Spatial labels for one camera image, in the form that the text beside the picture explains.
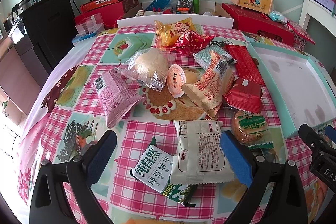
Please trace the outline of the checkered picture tablecloth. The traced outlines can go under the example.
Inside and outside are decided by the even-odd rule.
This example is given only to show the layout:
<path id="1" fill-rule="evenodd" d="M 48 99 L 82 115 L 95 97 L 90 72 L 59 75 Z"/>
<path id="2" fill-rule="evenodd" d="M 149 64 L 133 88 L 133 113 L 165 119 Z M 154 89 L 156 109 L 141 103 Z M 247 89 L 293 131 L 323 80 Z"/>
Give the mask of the checkered picture tablecloth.
<path id="1" fill-rule="evenodd" d="M 41 161 L 70 158 L 70 154 L 63 150 L 63 139 L 72 123 L 83 125 L 96 135 L 103 134 L 104 112 L 92 82 L 114 68 L 114 63 L 102 60 L 108 47 L 121 36 L 130 34 L 153 36 L 154 28 L 143 25 L 111 29 L 97 39 L 85 40 L 72 48 L 49 75 L 28 115 L 18 147 L 16 188 L 26 206 L 30 205 Z M 298 164 L 308 216 L 313 219 L 331 200 L 332 194 L 309 171 L 311 155 L 308 147 L 296 136 L 281 138 L 280 119 L 273 96 L 266 87 L 262 88 L 262 105 L 262 115 L 274 136 L 273 153 L 279 159 L 288 156 Z M 131 166 L 152 138 L 164 151 L 175 153 L 178 139 L 173 120 L 171 114 L 153 116 L 149 110 L 137 105 L 116 125 L 115 132 L 120 139 L 118 150 L 105 177 L 94 188 L 103 209 L 117 214 L 116 222 L 149 217 L 159 222 L 176 219 L 219 223 L 231 212 L 234 198 L 240 197 L 242 188 L 239 185 L 207 184 L 197 188 L 194 196 L 197 205 L 189 209 L 130 176 Z"/>

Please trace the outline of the orange patterned bread packet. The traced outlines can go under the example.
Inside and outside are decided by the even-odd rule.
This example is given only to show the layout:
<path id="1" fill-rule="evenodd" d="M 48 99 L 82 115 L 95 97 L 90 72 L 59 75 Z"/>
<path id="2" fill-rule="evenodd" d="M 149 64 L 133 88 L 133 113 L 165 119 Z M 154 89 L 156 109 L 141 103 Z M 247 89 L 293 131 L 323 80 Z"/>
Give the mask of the orange patterned bread packet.
<path id="1" fill-rule="evenodd" d="M 211 63 L 201 79 L 194 84 L 183 84 L 182 90 L 210 119 L 217 119 L 224 96 L 232 87 L 234 74 L 223 56 L 213 50 L 210 54 Z"/>

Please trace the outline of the pink snack packet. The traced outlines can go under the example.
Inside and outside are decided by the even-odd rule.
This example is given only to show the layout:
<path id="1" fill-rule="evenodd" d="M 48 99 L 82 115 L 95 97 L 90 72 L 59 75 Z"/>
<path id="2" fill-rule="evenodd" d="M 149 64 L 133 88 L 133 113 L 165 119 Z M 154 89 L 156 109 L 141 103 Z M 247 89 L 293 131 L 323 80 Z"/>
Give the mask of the pink snack packet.
<path id="1" fill-rule="evenodd" d="M 108 128 L 114 127 L 134 105 L 144 100 L 129 89 L 120 74 L 115 71 L 108 71 L 95 79 L 92 88 L 98 95 Z"/>

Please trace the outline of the small red box packet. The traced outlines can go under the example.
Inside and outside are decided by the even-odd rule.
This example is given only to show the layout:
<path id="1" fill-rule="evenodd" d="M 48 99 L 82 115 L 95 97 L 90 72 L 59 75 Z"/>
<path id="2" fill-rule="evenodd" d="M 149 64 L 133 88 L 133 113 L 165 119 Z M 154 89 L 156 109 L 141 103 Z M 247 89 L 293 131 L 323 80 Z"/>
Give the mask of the small red box packet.
<path id="1" fill-rule="evenodd" d="M 246 79 L 237 78 L 232 88 L 224 96 L 227 104 L 248 113 L 260 114 L 263 108 L 261 85 Z"/>

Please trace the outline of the long red patterned packet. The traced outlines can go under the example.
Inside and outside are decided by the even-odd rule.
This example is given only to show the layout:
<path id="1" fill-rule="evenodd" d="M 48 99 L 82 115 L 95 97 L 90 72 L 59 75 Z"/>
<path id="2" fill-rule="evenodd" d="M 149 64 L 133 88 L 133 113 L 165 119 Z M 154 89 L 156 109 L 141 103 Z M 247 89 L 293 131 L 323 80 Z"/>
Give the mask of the long red patterned packet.
<path id="1" fill-rule="evenodd" d="M 236 70 L 242 79 L 265 86 L 260 72 L 245 46 L 226 45 L 224 49 L 236 60 Z"/>

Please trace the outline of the mint green snack packet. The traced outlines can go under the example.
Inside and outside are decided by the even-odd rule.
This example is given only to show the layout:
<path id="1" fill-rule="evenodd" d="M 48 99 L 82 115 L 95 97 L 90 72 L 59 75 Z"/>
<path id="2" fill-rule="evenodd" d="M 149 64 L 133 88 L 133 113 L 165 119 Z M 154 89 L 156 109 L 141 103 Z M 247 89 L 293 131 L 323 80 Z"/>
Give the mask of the mint green snack packet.
<path id="1" fill-rule="evenodd" d="M 228 64 L 234 63 L 233 57 L 228 52 L 226 52 L 223 48 L 217 45 L 209 46 L 193 54 L 195 62 L 204 70 L 207 70 L 211 64 L 211 61 L 212 61 L 211 51 L 214 51 L 220 56 L 224 57 L 224 59 L 226 60 Z"/>

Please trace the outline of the white shelf frame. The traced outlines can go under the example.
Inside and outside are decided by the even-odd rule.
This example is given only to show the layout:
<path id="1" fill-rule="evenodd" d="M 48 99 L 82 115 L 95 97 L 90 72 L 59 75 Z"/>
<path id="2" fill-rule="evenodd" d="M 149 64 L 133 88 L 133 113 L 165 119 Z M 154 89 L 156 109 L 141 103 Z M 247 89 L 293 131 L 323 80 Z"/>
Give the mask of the white shelf frame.
<path id="1" fill-rule="evenodd" d="M 334 37 L 336 37 L 335 12 L 331 12 L 314 0 L 303 0 L 298 24 L 306 30 L 311 18 L 323 25 Z"/>

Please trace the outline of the round cake green packet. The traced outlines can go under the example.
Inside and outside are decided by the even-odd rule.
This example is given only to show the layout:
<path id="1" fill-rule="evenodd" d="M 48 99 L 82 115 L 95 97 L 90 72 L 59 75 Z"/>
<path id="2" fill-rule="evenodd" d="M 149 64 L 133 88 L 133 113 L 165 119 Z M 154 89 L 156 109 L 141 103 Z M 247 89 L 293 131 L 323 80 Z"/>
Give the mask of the round cake green packet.
<path id="1" fill-rule="evenodd" d="M 268 136 L 268 124 L 261 114 L 239 110 L 232 118 L 231 129 L 240 144 L 250 150 L 274 147 L 272 138 Z"/>

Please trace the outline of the clear bag round bun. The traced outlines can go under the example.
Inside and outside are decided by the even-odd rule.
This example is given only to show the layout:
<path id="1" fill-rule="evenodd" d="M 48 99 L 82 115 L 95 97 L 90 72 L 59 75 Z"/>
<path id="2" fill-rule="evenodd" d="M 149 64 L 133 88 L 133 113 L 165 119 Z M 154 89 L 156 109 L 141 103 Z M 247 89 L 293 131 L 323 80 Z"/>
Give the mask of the clear bag round bun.
<path id="1" fill-rule="evenodd" d="M 148 48 L 137 51 L 126 62 L 115 68 L 122 76 L 161 92 L 166 84 L 169 62 L 161 50 Z"/>

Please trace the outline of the white cream snack packet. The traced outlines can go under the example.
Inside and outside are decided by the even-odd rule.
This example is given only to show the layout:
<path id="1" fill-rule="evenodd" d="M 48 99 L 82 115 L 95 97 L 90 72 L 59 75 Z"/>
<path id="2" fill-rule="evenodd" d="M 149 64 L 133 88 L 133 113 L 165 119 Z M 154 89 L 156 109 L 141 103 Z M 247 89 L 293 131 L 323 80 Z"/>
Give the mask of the white cream snack packet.
<path id="1" fill-rule="evenodd" d="M 173 156 L 173 184 L 217 184 L 235 178 L 221 149 L 223 123 L 214 120 L 175 121 L 178 145 Z"/>

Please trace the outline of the yellow soft bread bag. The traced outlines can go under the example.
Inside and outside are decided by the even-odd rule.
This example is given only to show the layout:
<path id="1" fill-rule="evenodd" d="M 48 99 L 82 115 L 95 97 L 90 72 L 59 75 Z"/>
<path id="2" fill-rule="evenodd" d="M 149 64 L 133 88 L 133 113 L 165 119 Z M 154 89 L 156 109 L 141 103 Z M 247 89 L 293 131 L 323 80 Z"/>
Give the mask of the yellow soft bread bag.
<path id="1" fill-rule="evenodd" d="M 191 17 L 169 24 L 163 24 L 159 20 L 155 20 L 154 26 L 159 48 L 171 47 L 185 32 L 195 30 Z"/>

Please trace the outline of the green white biscuit packet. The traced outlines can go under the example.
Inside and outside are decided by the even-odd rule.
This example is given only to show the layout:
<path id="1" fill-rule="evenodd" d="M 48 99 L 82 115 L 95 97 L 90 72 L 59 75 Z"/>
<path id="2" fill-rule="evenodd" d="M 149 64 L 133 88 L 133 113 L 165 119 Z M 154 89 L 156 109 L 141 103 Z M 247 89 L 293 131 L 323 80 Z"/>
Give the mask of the green white biscuit packet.
<path id="1" fill-rule="evenodd" d="M 169 200 L 184 207 L 195 207 L 191 199 L 198 186 L 171 183 L 172 167 L 173 156 L 157 147 L 153 137 L 137 164 L 130 170 L 130 175 Z"/>

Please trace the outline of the kettle on cabinet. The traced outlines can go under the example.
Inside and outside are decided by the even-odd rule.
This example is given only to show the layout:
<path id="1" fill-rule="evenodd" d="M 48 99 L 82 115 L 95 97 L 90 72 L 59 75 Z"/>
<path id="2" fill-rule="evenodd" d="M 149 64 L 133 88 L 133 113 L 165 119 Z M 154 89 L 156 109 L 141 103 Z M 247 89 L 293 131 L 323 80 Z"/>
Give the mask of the kettle on cabinet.
<path id="1" fill-rule="evenodd" d="M 14 7 L 12 7 L 11 18 L 13 22 L 17 19 L 17 17 L 19 16 L 21 12 L 25 11 L 26 9 L 28 9 L 34 4 L 35 4 L 34 0 L 21 0 Z"/>

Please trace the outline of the red flower snack bag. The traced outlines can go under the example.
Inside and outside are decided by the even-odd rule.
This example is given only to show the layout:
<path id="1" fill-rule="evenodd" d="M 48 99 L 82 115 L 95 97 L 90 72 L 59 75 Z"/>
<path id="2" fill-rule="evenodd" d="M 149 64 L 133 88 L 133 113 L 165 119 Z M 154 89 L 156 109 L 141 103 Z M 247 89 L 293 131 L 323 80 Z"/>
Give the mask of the red flower snack bag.
<path id="1" fill-rule="evenodd" d="M 190 30 L 177 39 L 171 50 L 182 55 L 193 56 L 194 53 L 205 49 L 213 39 L 213 35 L 203 35 Z"/>

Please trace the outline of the blue wet wipes pack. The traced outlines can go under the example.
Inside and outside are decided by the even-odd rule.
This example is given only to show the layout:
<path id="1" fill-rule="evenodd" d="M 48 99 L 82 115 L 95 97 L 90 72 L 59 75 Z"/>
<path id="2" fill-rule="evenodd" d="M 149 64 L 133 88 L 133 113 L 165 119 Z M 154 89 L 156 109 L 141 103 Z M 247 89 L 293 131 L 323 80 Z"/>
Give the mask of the blue wet wipes pack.
<path id="1" fill-rule="evenodd" d="M 288 19 L 276 10 L 272 10 L 268 16 L 274 22 L 279 22 L 279 23 L 282 23 L 282 24 L 286 24 L 288 22 Z"/>

